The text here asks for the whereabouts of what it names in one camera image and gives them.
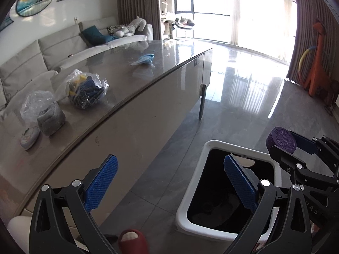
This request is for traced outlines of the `clear bag of blue yellow items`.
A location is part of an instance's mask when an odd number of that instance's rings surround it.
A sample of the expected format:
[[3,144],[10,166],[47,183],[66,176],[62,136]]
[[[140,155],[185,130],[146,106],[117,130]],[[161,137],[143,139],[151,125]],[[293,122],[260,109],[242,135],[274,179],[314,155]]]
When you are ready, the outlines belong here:
[[66,94],[70,102],[79,109],[95,106],[106,96],[109,83],[97,73],[74,70],[66,78]]

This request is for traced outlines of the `floral pillow right sofa end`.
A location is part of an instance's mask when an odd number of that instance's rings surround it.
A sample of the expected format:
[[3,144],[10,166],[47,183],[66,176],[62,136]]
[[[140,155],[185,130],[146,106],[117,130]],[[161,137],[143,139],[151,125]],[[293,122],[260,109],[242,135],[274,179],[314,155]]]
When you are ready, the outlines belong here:
[[106,29],[107,29],[107,32],[109,33],[109,35],[113,36],[116,31],[119,31],[119,30],[123,29],[124,27],[125,27],[125,25],[110,25]]

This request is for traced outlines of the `clear plastic bag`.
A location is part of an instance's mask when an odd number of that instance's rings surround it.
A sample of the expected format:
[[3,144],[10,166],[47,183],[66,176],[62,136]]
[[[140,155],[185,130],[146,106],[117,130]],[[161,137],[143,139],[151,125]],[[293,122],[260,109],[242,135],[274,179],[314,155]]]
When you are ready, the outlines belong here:
[[33,91],[27,95],[20,109],[22,119],[27,122],[35,122],[41,111],[45,110],[55,101],[50,91]]

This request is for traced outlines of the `white chair with clutter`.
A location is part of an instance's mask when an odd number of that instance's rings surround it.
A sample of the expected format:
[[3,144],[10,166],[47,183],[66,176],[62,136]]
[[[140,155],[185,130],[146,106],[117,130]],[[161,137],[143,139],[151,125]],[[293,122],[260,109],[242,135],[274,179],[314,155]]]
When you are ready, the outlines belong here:
[[177,33],[179,29],[184,30],[185,37],[187,37],[187,32],[194,30],[194,21],[185,17],[175,17],[173,13],[168,11],[168,2],[166,0],[162,1],[161,4],[164,7],[160,15],[163,39],[173,39],[174,33]]

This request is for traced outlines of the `grey sectional sofa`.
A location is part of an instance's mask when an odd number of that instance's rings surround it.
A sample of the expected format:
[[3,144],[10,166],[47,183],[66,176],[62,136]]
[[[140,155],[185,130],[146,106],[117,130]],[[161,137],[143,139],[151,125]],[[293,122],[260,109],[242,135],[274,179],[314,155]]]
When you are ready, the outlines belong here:
[[85,59],[125,44],[136,43],[145,47],[153,40],[153,27],[147,24],[130,37],[117,38],[103,45],[92,46],[82,31],[96,26],[103,35],[109,35],[107,27],[118,25],[114,16],[83,21],[78,25],[55,32],[33,41],[1,65],[1,109],[6,108],[16,94],[41,74],[55,70],[60,72]]

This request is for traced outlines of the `left blue wall panel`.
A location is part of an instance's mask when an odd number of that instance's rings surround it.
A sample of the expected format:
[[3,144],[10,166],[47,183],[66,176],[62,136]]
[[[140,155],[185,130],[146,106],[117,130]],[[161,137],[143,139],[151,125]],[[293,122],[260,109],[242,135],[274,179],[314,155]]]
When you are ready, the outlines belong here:
[[3,31],[3,29],[7,28],[9,25],[11,25],[13,23],[13,20],[10,17],[10,13],[7,13],[5,19],[3,20],[3,22],[1,23],[0,26],[0,31]]

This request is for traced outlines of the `sheer white curtain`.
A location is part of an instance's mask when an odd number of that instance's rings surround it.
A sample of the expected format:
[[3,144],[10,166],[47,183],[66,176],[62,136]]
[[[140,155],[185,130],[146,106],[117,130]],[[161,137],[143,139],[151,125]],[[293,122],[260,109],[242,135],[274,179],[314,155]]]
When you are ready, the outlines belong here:
[[295,45],[294,0],[231,0],[230,43],[290,63]]

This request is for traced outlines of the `round cartoon tin lid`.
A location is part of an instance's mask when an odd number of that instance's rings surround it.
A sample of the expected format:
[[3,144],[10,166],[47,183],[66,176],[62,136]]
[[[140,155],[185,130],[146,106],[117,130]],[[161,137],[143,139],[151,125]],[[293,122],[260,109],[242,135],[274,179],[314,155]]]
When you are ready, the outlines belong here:
[[29,150],[37,141],[40,129],[37,126],[27,128],[20,137],[20,145],[25,150]]

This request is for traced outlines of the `small blue wrapper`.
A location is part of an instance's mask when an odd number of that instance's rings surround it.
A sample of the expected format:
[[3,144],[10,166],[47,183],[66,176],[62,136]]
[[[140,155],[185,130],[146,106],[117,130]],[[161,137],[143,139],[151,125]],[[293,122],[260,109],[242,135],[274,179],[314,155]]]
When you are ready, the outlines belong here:
[[150,65],[153,63],[153,59],[155,58],[154,54],[145,54],[142,55],[138,60],[131,63],[131,66],[135,65]]

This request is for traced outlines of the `white plush toy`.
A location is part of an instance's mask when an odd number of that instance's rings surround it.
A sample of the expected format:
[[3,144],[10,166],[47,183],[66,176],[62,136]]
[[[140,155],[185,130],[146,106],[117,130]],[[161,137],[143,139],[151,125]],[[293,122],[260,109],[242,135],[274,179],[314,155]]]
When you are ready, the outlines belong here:
[[115,31],[113,36],[118,38],[130,37],[135,34],[135,31],[138,29],[140,32],[144,30],[147,25],[147,21],[143,18],[136,18],[128,25],[122,27],[121,29]]

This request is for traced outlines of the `purple round lid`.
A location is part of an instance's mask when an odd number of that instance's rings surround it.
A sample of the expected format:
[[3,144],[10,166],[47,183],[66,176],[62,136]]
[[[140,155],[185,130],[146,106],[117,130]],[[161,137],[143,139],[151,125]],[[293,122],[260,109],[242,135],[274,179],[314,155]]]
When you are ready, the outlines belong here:
[[284,151],[293,154],[296,150],[296,140],[292,134],[283,127],[275,127],[268,134],[266,139],[266,147],[268,150],[271,147],[277,146],[283,149]]

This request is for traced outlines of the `brown right curtain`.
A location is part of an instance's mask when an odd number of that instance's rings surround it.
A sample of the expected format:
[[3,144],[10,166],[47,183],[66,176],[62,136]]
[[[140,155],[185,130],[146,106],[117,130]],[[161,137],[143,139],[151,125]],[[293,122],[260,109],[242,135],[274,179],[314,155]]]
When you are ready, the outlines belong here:
[[296,4],[296,40],[287,78],[299,85],[306,81],[315,53],[306,56],[301,70],[299,61],[307,48],[316,46],[318,32],[313,25],[321,21],[326,30],[322,66],[332,79],[338,80],[338,22],[334,14],[325,0],[296,0]]

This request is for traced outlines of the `teal cushion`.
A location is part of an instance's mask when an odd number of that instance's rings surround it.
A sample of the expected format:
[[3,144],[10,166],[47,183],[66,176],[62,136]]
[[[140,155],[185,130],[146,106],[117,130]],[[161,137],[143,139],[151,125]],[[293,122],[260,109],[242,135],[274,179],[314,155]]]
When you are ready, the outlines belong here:
[[103,45],[115,40],[111,35],[103,35],[96,26],[91,26],[82,31],[83,37],[92,45]]

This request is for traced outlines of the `grey stone coffee table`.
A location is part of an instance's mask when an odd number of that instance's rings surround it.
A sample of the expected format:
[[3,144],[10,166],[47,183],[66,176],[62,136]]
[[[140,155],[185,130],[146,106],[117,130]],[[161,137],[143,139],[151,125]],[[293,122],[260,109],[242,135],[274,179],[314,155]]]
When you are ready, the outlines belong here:
[[53,188],[83,179],[113,154],[118,172],[99,207],[98,224],[121,202],[196,105],[211,72],[212,45],[204,41],[152,41],[151,66],[135,66],[142,54],[118,47],[77,65],[109,83],[95,106],[76,108],[64,99],[65,124],[40,135],[29,150],[19,143],[25,124],[13,111],[1,121],[1,220],[32,214],[41,186]]

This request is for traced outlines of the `grey fabric pouch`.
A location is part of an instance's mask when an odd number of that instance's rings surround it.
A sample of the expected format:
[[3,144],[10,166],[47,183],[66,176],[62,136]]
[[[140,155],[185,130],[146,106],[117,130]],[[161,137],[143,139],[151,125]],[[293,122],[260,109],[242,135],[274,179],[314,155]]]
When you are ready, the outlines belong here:
[[64,123],[65,114],[57,102],[51,103],[46,109],[40,111],[37,117],[38,127],[46,136],[53,135]]

